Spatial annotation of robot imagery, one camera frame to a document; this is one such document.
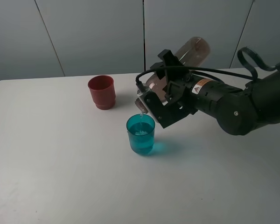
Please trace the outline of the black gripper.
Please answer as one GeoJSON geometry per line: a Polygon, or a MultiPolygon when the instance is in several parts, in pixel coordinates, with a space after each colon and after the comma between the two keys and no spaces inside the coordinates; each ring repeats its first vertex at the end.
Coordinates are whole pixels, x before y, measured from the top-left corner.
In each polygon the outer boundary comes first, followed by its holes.
{"type": "MultiPolygon", "coordinates": [[[[158,57],[161,59],[161,67],[183,67],[158,71],[158,78],[180,78],[187,73],[187,69],[169,49],[163,50],[158,57]]],[[[214,117],[217,102],[224,95],[224,82],[201,72],[194,71],[190,74],[190,78],[167,83],[163,88],[165,99],[168,103],[182,103],[185,96],[198,111],[214,117]]]]}

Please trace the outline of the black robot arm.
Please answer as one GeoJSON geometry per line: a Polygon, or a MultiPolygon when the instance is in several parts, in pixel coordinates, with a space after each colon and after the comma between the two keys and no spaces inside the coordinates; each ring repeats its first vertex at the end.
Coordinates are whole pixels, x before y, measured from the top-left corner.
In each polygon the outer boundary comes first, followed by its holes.
{"type": "Polygon", "coordinates": [[[231,135],[246,135],[280,123],[280,63],[268,66],[247,47],[237,56],[251,73],[244,89],[200,77],[188,71],[170,50],[162,51],[159,58],[169,70],[164,73],[168,103],[158,115],[161,126],[166,128],[197,111],[215,118],[231,135]]]}

